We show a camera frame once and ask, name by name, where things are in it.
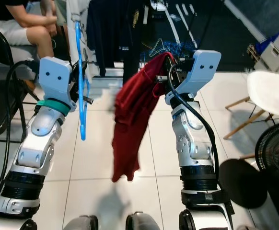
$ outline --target wooden chair leg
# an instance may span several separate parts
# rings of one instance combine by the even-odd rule
[[[245,97],[245,98],[243,98],[243,99],[238,100],[237,102],[234,102],[234,103],[232,103],[232,104],[226,106],[225,108],[226,108],[226,109],[229,109],[229,108],[232,107],[232,106],[235,106],[235,105],[240,104],[240,103],[242,103],[242,102],[247,102],[248,100],[250,100],[250,97]]]
[[[251,122],[253,122],[254,120],[256,120],[258,117],[260,117],[263,113],[265,112],[265,110],[260,110],[259,112],[257,112],[255,115],[253,115],[252,117],[250,117],[247,121],[245,121],[243,124],[241,124],[240,126],[238,126],[235,130],[233,130],[232,132],[230,132],[229,134],[227,134],[226,136],[224,136],[224,139],[227,140],[229,137],[231,137],[233,134],[235,134],[236,132],[238,132],[239,130],[241,130],[242,128],[244,128],[246,125],[250,124]]]
[[[255,157],[256,157],[255,154],[249,154],[249,155],[246,155],[246,156],[239,157],[239,159],[240,160],[246,160],[246,159],[255,158]]]
[[[273,117],[273,114],[269,114],[268,117],[264,121],[269,121]]]

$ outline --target person's leg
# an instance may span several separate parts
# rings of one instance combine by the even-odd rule
[[[33,26],[26,30],[28,41],[37,46],[37,53],[40,58],[53,57],[52,41],[48,30],[44,26]]]

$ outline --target white shorts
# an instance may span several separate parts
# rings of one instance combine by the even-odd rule
[[[39,2],[28,2],[25,10],[27,13],[42,15]],[[21,27],[14,19],[0,21],[0,32],[11,46],[32,45],[26,36],[26,29]]]

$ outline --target black hanging garment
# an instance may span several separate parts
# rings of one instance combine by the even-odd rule
[[[100,75],[124,60],[124,82],[138,71],[143,0],[91,0],[87,16],[89,49],[95,50]]]

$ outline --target black shirt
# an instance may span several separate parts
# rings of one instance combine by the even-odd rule
[[[29,0],[0,0],[0,21],[7,21],[14,19],[11,13],[6,8],[8,6],[23,5],[26,8]]]

